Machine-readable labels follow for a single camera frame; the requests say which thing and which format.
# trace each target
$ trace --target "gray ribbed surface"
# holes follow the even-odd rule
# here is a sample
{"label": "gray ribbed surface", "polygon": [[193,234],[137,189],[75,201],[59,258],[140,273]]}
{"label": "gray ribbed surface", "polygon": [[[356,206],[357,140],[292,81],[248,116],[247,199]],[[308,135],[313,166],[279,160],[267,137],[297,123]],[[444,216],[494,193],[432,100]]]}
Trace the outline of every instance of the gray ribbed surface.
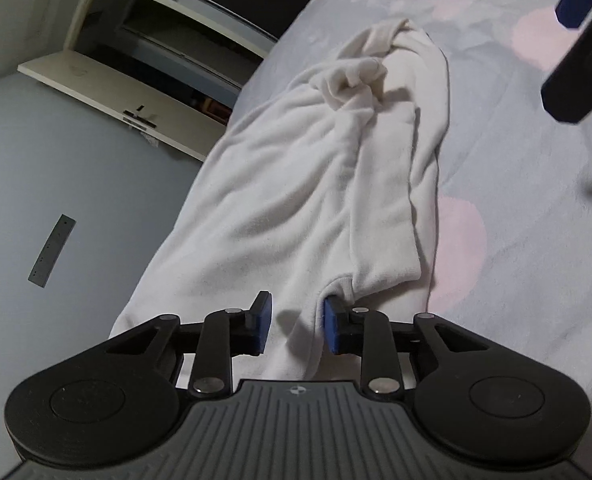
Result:
{"label": "gray ribbed surface", "polygon": [[587,480],[570,463],[502,473],[462,465],[426,443],[405,411],[353,383],[247,381],[203,402],[157,450],[102,471],[23,464],[10,480]]}

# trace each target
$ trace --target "bedsheet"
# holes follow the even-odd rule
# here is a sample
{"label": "bedsheet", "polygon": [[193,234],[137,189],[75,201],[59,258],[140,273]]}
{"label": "bedsheet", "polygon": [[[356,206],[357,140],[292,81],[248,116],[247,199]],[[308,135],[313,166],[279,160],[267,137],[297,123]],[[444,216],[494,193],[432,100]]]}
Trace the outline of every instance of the bedsheet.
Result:
{"label": "bedsheet", "polygon": [[[592,401],[592,114],[558,124],[540,86],[576,39],[557,0],[313,0],[243,89],[233,123],[359,30],[411,17],[450,67],[429,309],[573,377]],[[404,285],[368,298],[392,319]],[[592,423],[576,453],[592,474]]]}

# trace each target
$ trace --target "folded garment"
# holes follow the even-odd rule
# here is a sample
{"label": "folded garment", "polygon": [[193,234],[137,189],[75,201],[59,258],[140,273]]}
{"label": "folded garment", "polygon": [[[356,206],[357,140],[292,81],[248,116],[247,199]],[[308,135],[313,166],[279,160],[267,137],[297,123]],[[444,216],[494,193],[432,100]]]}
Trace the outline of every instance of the folded garment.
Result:
{"label": "folded garment", "polygon": [[365,30],[228,129],[112,335],[163,313],[248,308],[269,290],[265,354],[234,358],[234,381],[300,380],[319,365],[327,296],[354,304],[415,282],[407,316],[424,310],[447,123],[438,47],[407,20]]}

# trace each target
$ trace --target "pink polka dot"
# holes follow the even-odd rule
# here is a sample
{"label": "pink polka dot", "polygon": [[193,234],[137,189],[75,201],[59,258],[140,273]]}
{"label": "pink polka dot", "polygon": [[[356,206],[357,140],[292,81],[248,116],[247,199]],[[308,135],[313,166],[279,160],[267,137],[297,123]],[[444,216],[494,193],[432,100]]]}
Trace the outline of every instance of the pink polka dot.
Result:
{"label": "pink polka dot", "polygon": [[487,232],[476,206],[438,197],[438,248],[429,310],[440,314],[464,300],[476,286],[487,254]]}
{"label": "pink polka dot", "polygon": [[435,20],[446,22],[458,16],[476,0],[436,0],[431,16]]}
{"label": "pink polka dot", "polygon": [[512,48],[521,59],[548,71],[558,64],[578,35],[577,30],[567,30],[558,22],[554,7],[545,7],[518,20],[512,31]]}

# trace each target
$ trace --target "mattress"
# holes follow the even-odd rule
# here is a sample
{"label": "mattress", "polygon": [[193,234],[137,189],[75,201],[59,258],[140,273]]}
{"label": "mattress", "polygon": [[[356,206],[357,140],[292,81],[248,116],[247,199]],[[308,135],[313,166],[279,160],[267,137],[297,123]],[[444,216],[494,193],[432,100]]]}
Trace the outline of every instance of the mattress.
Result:
{"label": "mattress", "polygon": [[[352,35],[408,16],[450,67],[429,309],[573,377],[592,401],[592,114],[555,122],[540,86],[577,33],[557,0],[312,0],[233,122]],[[397,312],[405,287],[369,298]],[[592,474],[592,422],[576,460]]]}

